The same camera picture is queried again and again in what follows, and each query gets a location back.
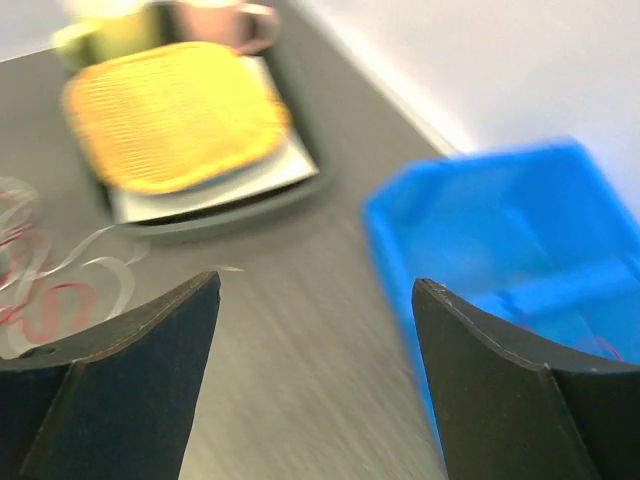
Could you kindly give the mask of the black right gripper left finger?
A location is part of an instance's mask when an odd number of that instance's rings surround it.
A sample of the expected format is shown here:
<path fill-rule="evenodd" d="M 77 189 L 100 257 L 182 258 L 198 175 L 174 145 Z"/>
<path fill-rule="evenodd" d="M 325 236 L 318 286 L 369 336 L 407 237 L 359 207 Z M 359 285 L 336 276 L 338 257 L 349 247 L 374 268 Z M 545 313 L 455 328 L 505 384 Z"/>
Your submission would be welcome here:
<path fill-rule="evenodd" d="M 179 476 L 220 304 L 203 272 L 160 297 L 1 363 L 5 479 Z"/>

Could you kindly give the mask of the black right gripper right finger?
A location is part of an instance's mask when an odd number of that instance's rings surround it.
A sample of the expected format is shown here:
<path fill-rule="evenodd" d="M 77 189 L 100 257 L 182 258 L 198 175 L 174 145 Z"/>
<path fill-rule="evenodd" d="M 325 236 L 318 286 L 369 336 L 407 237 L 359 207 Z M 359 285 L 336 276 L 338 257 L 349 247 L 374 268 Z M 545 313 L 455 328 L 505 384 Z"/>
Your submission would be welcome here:
<path fill-rule="evenodd" d="M 562 346 L 422 279 L 412 306 L 452 479 L 635 479 L 639 369 Z"/>

